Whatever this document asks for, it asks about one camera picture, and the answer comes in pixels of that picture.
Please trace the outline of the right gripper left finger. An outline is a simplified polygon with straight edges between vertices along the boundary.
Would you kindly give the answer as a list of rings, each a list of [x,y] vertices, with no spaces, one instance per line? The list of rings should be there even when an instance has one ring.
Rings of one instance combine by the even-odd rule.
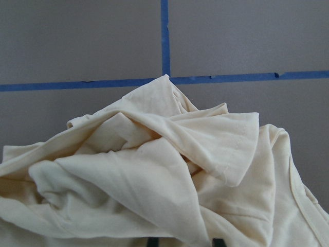
[[[159,238],[157,237],[148,238],[146,247],[159,247]]]

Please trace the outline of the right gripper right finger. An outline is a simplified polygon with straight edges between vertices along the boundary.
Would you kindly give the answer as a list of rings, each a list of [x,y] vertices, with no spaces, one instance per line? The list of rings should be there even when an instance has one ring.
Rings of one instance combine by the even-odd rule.
[[[225,247],[225,241],[224,241],[224,239],[221,239],[221,238],[213,238],[212,246],[213,247]]]

